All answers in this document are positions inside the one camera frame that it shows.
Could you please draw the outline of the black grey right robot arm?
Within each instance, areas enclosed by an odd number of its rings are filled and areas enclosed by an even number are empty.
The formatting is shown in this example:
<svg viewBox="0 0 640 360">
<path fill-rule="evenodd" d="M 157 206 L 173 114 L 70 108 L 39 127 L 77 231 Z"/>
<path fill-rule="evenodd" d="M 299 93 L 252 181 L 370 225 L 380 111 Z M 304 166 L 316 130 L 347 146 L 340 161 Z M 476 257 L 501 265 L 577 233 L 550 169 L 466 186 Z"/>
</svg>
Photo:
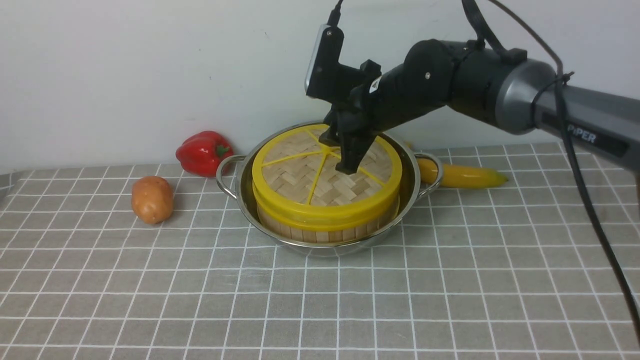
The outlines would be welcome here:
<svg viewBox="0 0 640 360">
<path fill-rule="evenodd" d="M 318 42 L 306 95 L 331 104 L 320 141 L 340 149 L 335 167 L 356 173 L 383 132 L 450 107 L 512 135 L 542 130 L 613 164 L 639 171 L 639 101 L 564 84 L 550 64 L 510 63 L 489 48 L 427 39 L 382 73 L 372 61 L 342 65 L 339 46 Z"/>
</svg>

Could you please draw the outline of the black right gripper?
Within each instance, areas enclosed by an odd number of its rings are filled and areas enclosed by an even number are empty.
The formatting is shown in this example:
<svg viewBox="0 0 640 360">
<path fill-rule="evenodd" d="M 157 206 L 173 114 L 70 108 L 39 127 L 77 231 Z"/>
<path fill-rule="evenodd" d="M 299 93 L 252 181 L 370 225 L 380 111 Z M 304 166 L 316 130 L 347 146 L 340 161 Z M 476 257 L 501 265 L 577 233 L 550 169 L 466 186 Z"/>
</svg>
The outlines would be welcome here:
<svg viewBox="0 0 640 360">
<path fill-rule="evenodd" d="M 329 119 L 320 137 L 340 147 L 334 167 L 355 174 L 380 133 L 444 107 L 450 98 L 449 60 L 405 60 L 375 80 L 352 90 L 347 105 Z"/>
</svg>

